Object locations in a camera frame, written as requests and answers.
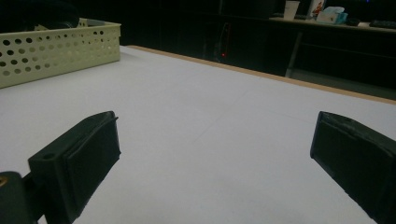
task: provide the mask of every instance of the white table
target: white table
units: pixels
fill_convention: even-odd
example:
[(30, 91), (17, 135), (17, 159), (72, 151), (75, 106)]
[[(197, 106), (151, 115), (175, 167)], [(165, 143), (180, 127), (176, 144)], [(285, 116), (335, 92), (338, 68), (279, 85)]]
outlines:
[(120, 50), (120, 62), (0, 90), (0, 171), (26, 175), (38, 150), (113, 110), (122, 154), (76, 224), (375, 223), (309, 150), (319, 111), (396, 139), (395, 102)]

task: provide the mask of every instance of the beige plastic basket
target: beige plastic basket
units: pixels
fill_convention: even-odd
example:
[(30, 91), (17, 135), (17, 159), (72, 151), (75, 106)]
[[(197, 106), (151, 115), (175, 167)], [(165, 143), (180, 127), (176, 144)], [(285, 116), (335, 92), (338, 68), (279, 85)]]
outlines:
[(120, 60), (120, 24), (80, 19), (77, 28), (0, 34), (0, 88)]

